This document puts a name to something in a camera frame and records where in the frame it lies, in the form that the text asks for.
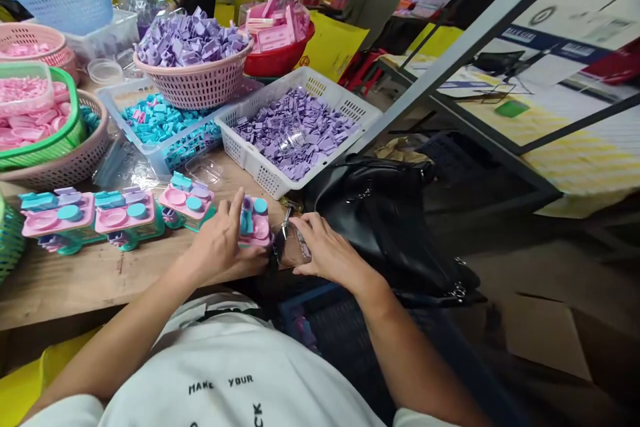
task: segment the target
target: wooden tabletop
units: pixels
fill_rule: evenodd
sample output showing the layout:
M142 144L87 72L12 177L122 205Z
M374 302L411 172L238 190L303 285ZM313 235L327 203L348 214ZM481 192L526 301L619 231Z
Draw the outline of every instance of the wooden tabletop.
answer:
M215 190L215 204L232 199L239 187L247 195L262 197L269 204L269 223L277 229L285 208L260 187L220 148L208 155L224 169L221 186ZM0 182L0 189L13 205L25 190ZM187 229L167 229L161 238L141 242L132 252L120 252L107 242L85 246L78 254L61 256L27 241L25 253L15 270L0 286L0 331L56 318L126 304L149 287L184 252L196 234ZM296 256L287 242L285 256ZM235 272L218 282L257 274Z

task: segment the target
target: black leather bag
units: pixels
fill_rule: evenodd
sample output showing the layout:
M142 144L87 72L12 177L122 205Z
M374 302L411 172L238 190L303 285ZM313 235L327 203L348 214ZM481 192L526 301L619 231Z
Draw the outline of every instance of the black leather bag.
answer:
M437 247L423 213L430 163L350 155L305 187L305 210L317 211L396 290L441 306L478 300L479 278Z

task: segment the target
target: green basket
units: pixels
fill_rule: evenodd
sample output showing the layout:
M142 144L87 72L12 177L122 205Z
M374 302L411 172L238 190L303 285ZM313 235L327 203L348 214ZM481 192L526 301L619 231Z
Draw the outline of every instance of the green basket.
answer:
M50 67L51 80L61 81L69 88L71 112L65 125L43 141L17 149L0 151L0 171L34 167L56 160L80 146L87 139L87 129L80 114L75 82L64 70Z
M0 195L0 284L17 265L25 249L22 224L25 218Z

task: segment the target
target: red bucket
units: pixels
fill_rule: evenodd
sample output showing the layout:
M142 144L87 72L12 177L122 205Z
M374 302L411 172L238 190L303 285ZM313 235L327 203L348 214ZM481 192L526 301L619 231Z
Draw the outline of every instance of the red bucket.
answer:
M245 61L245 74L250 77L282 77L287 75L302 57L307 42L311 40L314 33L315 25L310 22L304 40L264 53L250 53Z

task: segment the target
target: white t-shirt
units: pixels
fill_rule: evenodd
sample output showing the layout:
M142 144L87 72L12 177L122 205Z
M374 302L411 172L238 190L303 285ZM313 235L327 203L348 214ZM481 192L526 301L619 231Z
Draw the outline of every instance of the white t-shirt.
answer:
M181 307L150 359L109 404L61 400L25 427L328 427L384 424L332 365L269 324L240 313L195 321L207 310L257 307L213 294ZM394 427L446 427L400 409Z

